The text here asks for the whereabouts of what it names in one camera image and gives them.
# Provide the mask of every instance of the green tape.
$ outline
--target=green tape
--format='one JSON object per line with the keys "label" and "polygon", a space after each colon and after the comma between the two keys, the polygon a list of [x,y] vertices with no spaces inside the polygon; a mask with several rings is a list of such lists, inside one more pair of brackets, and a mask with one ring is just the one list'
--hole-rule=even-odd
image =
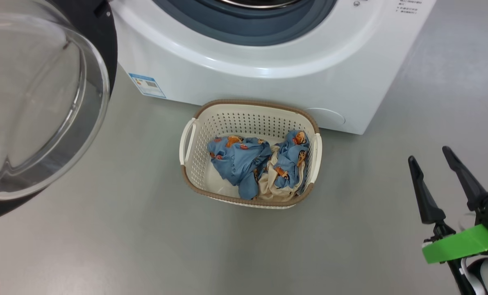
{"label": "green tape", "polygon": [[422,248],[422,254],[429,264],[459,259],[486,251],[488,251],[488,230],[482,224]]}

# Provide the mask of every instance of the white washing machine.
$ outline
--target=white washing machine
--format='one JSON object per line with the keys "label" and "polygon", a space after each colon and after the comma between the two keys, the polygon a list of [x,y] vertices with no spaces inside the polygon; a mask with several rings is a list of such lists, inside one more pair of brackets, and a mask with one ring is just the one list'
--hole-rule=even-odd
{"label": "white washing machine", "polygon": [[435,0],[113,0],[118,61],[142,93],[261,99],[362,134]]}

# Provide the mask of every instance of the blue and white sticker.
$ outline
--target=blue and white sticker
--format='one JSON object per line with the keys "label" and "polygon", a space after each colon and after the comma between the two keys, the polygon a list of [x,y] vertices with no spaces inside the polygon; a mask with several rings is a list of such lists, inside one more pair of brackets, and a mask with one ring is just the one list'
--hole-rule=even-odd
{"label": "blue and white sticker", "polygon": [[129,73],[129,75],[143,95],[167,98],[153,78],[133,73]]}

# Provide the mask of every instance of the qr code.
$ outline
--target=qr code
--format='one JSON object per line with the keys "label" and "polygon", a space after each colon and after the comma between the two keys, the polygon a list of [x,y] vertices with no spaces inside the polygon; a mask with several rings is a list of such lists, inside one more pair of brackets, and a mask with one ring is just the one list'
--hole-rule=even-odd
{"label": "qr code", "polygon": [[158,87],[158,86],[156,86],[156,83],[154,83],[154,82],[151,82],[151,81],[145,81],[145,82],[146,82],[147,86]]}

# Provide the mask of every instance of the brown basket rim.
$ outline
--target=brown basket rim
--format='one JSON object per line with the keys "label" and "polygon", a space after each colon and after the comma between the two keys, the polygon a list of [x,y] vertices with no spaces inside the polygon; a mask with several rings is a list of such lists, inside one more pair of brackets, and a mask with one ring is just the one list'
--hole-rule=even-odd
{"label": "brown basket rim", "polygon": [[[288,107],[288,106],[283,106],[278,103],[272,103],[272,102],[266,102],[266,101],[260,101],[260,100],[245,100],[245,99],[219,99],[219,100],[214,100],[211,102],[208,102],[204,104],[195,114],[194,118],[198,119],[200,114],[204,112],[206,109],[218,105],[218,104],[243,104],[246,106],[259,106],[259,107],[266,107],[266,108],[274,108],[274,109],[281,109],[285,111],[290,111],[294,112],[297,114],[300,114],[304,116],[308,121],[311,123],[313,126],[313,129],[315,130],[315,134],[319,133],[319,127],[317,125],[317,122],[313,117],[308,114],[306,111],[300,110],[298,108],[293,108],[293,107]],[[252,206],[268,206],[268,207],[289,207],[295,204],[298,204],[302,202],[308,195],[309,193],[313,190],[313,183],[308,184],[304,192],[297,197],[292,198],[291,200],[287,202],[270,202],[270,201],[265,201],[265,200],[243,200],[243,199],[238,199],[238,198],[233,198],[233,197],[228,197],[228,196],[223,196],[220,194],[212,193],[205,191],[203,189],[197,188],[191,181],[189,180],[189,177],[187,177],[187,171],[186,171],[186,166],[182,165],[182,176],[184,177],[184,180],[186,183],[189,185],[189,187],[196,193],[208,196],[210,198],[214,198],[217,200],[223,200],[226,202],[230,203],[237,203],[237,204],[245,204],[245,205],[252,205]]]}

